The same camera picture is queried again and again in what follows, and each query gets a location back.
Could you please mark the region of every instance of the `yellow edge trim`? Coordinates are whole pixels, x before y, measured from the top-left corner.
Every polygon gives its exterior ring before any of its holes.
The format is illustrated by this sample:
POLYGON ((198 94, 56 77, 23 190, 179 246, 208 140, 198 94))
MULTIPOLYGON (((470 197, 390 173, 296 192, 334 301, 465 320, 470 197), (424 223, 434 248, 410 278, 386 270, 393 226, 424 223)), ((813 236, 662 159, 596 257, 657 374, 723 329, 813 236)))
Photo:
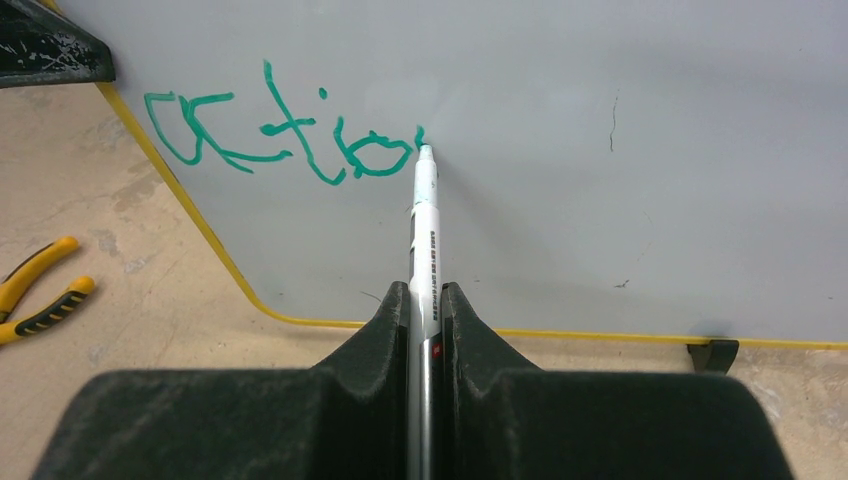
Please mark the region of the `yellow edge trim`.
MULTIPOLYGON (((61 13, 58 6, 56 5, 55 0, 42 0, 42 2, 48 7, 55 10, 56 12, 61 13)), ((247 299, 250 300, 250 303, 252 303, 261 312, 265 313, 270 317, 295 325, 340 328, 359 328, 365 325, 365 322, 290 317, 288 315, 277 313, 271 310, 267 305, 262 303, 262 301, 259 300, 259 297, 256 296, 256 293, 250 287, 250 284, 247 283, 247 280, 245 280, 244 276, 242 276, 241 272, 239 272, 235 262, 233 262, 229 254, 227 254, 227 251, 224 250, 224 246, 221 244, 221 241, 218 240, 218 237, 215 236, 215 232, 212 231, 212 228, 206 223, 206 220, 203 219, 203 216, 200 214, 200 211, 194 205, 194 202, 191 201, 191 198, 188 196, 188 193, 186 193, 182 185, 180 185, 180 182, 179 180, 177 180, 177 177, 174 176, 174 173, 165 163, 165 159, 163 159, 162 156, 159 155, 159 152, 156 150, 156 147, 153 145, 153 142, 151 142, 150 138, 147 137, 147 133, 145 133, 144 129, 141 128, 141 125, 138 123, 138 120, 136 120, 135 116, 132 114, 132 111, 127 106, 127 104, 124 103, 124 100, 118 94, 118 91, 115 89, 115 87, 108 83, 97 83, 96 85, 97 88, 100 89, 100 93, 103 94, 103 97, 106 98, 106 101, 109 102, 109 105, 112 106, 112 109, 121 119, 121 121, 124 122, 124 126, 126 126, 127 130, 135 138, 135 141, 138 142, 138 145, 141 147, 141 150, 147 155, 147 158, 150 159, 150 162, 153 163, 153 167, 156 168, 156 171, 159 172, 159 175, 161 175, 162 178, 165 180, 165 184, 168 185, 168 188, 171 189, 171 192, 174 194, 175 197, 177 197, 177 200, 180 202, 180 204, 182 204, 183 208, 188 213, 188 216, 192 219, 192 221, 194 221, 194 224, 197 225, 197 228, 200 229, 200 233, 202 233, 206 241, 209 242, 209 245, 212 247, 212 250, 215 252, 216 255, 218 255, 218 258, 227 268, 227 271, 230 272, 230 275, 233 276, 233 279, 236 281, 236 284, 238 284, 239 288, 241 288, 242 292, 244 292, 244 294, 247 296, 247 299)), ((556 330, 522 330, 517 328, 496 328, 495 331, 501 335, 510 335, 518 337, 573 338, 582 340, 607 340, 643 343, 688 343, 694 345, 703 345, 710 341, 710 338, 706 337, 690 337, 679 335, 587 333, 564 332, 556 330)), ((806 348, 816 350, 848 349, 848 342, 828 343, 808 342, 800 340, 762 340, 747 338, 739 338, 736 340, 738 340, 741 345, 744 345, 746 347, 783 347, 806 348)))

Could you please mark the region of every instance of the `yellow handle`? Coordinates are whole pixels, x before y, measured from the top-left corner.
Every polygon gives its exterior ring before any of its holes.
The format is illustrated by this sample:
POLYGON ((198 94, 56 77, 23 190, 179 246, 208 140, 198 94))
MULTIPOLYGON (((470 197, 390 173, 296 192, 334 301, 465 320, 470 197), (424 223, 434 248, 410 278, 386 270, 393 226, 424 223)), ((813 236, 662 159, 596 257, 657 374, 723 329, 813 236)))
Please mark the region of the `yellow handle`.
POLYGON ((46 308, 17 322, 0 324, 0 345, 43 332, 65 319, 94 290, 94 280, 79 277, 46 308))
POLYGON ((45 270, 79 248, 74 237, 62 237, 33 253, 0 283, 0 322, 11 314, 30 285, 45 270))

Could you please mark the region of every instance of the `beige floor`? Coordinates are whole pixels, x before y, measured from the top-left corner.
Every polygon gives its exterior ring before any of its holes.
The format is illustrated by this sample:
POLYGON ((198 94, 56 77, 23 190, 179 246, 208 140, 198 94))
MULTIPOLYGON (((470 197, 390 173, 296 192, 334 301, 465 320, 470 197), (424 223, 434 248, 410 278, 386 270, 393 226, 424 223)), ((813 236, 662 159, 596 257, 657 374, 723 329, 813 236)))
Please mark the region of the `beige floor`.
MULTIPOLYGON (((29 475, 68 401, 100 372, 306 367, 352 333, 253 308, 94 87, 0 90, 0 105, 0 270, 63 235, 84 245, 18 311, 76 275, 98 282, 67 322, 0 349, 0 478, 29 475)), ((689 369, 682 346, 509 341, 551 369, 689 369)), ((848 351, 743 349, 731 374, 763 404, 799 478, 845 478, 848 351)))

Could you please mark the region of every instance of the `marker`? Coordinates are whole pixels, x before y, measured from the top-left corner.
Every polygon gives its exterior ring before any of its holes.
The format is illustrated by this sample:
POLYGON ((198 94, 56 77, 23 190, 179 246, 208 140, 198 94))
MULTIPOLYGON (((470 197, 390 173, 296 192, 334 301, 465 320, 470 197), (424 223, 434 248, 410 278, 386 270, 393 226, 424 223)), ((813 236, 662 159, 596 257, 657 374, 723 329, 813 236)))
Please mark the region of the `marker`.
POLYGON ((444 346, 439 297, 442 278, 439 264, 438 172, 430 145, 422 145, 415 163, 415 186, 409 250, 409 324, 407 372, 407 477, 439 478, 438 444, 443 396, 444 346))

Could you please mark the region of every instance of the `black metal bracket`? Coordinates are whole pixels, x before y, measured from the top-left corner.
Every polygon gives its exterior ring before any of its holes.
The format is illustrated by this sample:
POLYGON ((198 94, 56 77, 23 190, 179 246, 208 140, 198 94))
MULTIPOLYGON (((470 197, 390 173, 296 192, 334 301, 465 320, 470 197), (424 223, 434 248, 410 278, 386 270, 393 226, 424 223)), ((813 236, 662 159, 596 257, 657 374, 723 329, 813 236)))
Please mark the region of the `black metal bracket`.
POLYGON ((739 341, 729 338, 716 338, 706 345, 686 345, 686 351, 692 357, 692 366, 696 373, 718 373, 726 375, 730 370, 736 354, 739 352, 739 341))
POLYGON ((105 43, 35 0, 0 0, 0 88, 113 80, 105 43))

